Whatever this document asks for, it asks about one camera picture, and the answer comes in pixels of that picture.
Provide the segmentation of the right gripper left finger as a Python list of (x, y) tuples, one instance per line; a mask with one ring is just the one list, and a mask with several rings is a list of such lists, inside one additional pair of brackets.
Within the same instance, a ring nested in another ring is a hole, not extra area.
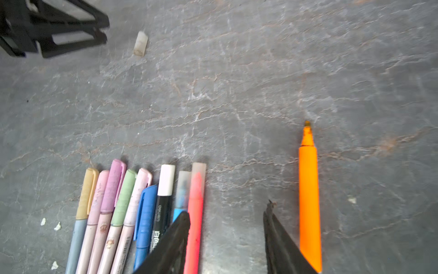
[(182, 212), (134, 274), (183, 274), (190, 217)]

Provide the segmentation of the light blue highlighter pen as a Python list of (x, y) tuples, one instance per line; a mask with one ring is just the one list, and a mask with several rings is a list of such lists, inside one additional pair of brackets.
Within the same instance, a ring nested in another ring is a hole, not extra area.
[(192, 173), (190, 171), (179, 172), (173, 210), (173, 222), (182, 212), (188, 211), (191, 177)]

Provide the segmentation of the pink highlighter pen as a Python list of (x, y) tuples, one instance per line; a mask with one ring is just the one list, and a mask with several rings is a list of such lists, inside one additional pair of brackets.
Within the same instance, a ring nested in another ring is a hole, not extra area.
[(205, 163), (195, 162), (192, 164), (192, 178), (188, 203), (190, 229), (188, 233), (184, 274), (198, 273), (204, 208), (205, 174)]

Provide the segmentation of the translucent orange pen cap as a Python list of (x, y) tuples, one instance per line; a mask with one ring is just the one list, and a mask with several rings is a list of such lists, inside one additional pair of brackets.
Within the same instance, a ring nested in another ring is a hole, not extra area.
[(146, 53), (148, 44), (148, 35), (145, 32), (138, 32), (138, 36), (133, 48), (133, 54), (139, 57), (143, 57)]

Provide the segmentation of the orange highlighter pen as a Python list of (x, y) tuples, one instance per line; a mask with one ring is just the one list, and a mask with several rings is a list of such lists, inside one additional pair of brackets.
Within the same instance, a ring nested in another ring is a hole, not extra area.
[(299, 148), (300, 251), (316, 273), (322, 272), (317, 149), (311, 123), (305, 122)]

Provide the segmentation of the black marker white cap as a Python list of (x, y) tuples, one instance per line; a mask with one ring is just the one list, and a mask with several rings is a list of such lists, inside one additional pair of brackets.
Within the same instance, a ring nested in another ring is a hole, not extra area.
[(176, 166), (171, 164), (163, 164), (161, 166), (157, 190), (156, 210), (149, 249), (150, 253), (156, 248), (171, 222), (175, 168)]

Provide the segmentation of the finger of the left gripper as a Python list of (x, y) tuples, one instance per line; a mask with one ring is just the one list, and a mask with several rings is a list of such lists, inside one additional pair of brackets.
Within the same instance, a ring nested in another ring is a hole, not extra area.
[(25, 58), (27, 53), (52, 58), (105, 44), (107, 37), (102, 29), (107, 27), (107, 24), (4, 24), (1, 48), (15, 58)]
[(89, 15), (78, 18), (46, 1), (21, 1), (23, 21), (26, 25), (41, 29), (81, 29), (107, 28), (110, 26), (108, 15), (86, 1), (67, 1), (68, 4)]

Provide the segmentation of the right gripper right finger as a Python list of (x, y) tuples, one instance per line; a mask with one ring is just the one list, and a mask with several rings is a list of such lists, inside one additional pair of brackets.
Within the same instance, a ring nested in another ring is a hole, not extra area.
[(263, 212), (263, 230), (268, 274), (317, 274), (274, 214), (269, 202)]

